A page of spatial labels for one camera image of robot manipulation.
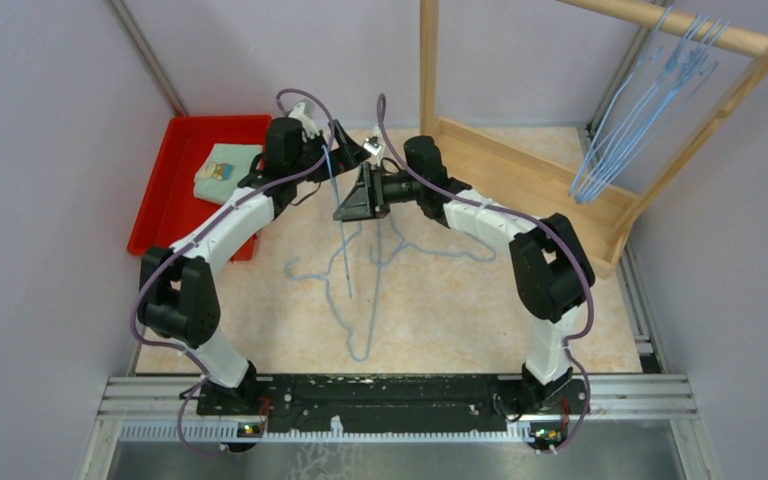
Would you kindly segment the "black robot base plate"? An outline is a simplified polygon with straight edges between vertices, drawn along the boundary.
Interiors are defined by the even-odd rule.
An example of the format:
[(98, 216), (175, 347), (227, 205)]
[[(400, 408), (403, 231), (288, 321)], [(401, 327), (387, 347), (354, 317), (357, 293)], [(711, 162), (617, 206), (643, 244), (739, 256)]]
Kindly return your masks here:
[(206, 383), (201, 416), (252, 416), (269, 433), (501, 433), (532, 415), (574, 415), (585, 386), (539, 387), (519, 374), (262, 375), (239, 391)]

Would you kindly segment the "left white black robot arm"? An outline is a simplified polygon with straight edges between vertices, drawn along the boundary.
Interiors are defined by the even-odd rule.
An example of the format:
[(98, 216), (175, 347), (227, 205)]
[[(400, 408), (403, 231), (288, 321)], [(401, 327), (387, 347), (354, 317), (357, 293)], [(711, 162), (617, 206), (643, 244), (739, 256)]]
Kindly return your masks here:
[(158, 335), (154, 346), (182, 352), (237, 414), (260, 399), (253, 363), (220, 330), (215, 281), (231, 257), (296, 198), (303, 182), (322, 182), (351, 171), (370, 152), (332, 120), (327, 132), (309, 133), (302, 121), (270, 122), (262, 153), (225, 204), (202, 225), (168, 247), (151, 247), (141, 259), (131, 328)]

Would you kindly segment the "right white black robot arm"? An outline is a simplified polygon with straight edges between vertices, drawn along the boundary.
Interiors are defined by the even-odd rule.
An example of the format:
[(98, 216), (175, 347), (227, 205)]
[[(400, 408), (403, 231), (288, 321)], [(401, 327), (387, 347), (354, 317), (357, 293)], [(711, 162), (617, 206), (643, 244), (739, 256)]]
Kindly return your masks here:
[(538, 223), (449, 176), (434, 139), (420, 135), (404, 144), (407, 166), (390, 172), (370, 163), (382, 146), (341, 142), (338, 164), (358, 168), (355, 184), (333, 214), (336, 221), (386, 217), (394, 204), (415, 203), (423, 214), (509, 254), (517, 294), (536, 319), (531, 351), (523, 365), (523, 398), (536, 412), (550, 411), (571, 380), (572, 363), (563, 351), (574, 315), (585, 303), (595, 274), (571, 221), (559, 214)]

